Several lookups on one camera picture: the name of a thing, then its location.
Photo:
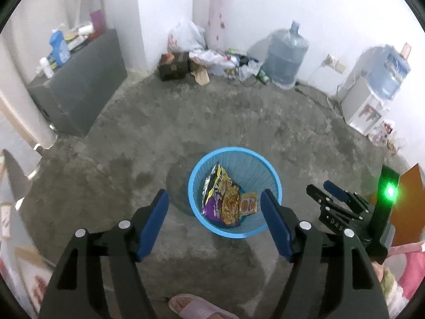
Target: slipper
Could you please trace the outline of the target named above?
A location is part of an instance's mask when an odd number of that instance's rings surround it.
[[[180,297],[188,297],[192,299],[192,301],[184,309],[182,309],[180,313],[177,313],[171,305],[171,300],[176,300]],[[239,319],[236,315],[209,303],[207,300],[199,296],[179,294],[174,296],[171,300],[168,302],[169,308],[183,319],[208,319],[208,317],[214,313],[219,314],[224,319]]]

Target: foot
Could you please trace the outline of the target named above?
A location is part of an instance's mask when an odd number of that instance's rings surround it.
[[[181,297],[179,299],[172,299],[169,301],[170,304],[173,306],[173,308],[176,310],[177,313],[180,313],[190,302],[192,302],[192,299],[188,297]],[[224,319],[221,317],[218,313],[211,314],[208,319]]]

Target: gray floor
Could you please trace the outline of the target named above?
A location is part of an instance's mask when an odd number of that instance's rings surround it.
[[[241,318],[267,318],[291,270],[268,231],[229,240],[193,216],[186,186],[196,162],[223,146],[259,152],[277,170],[283,204],[318,224],[309,183],[330,179],[371,193],[385,162],[407,167],[348,128],[324,95],[212,78],[162,83],[155,76],[123,85],[86,138],[60,136],[41,163],[21,211],[42,255],[57,262],[76,229],[109,229],[150,204],[165,188],[171,206],[152,255],[139,266],[159,318],[174,314],[165,298],[192,293]],[[107,286],[111,285],[108,272]],[[115,316],[116,308],[111,310]]]

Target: green light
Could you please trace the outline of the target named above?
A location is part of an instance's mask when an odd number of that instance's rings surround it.
[[[385,188],[384,195],[387,200],[394,202],[397,197],[397,188],[391,183],[389,183]]]

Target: blue detergent bottle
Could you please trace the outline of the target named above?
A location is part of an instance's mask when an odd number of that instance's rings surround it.
[[[63,38],[62,31],[53,30],[53,34],[50,37],[49,44],[53,48],[53,58],[55,59],[58,67],[61,67],[71,57],[68,45],[66,44],[65,39]]]

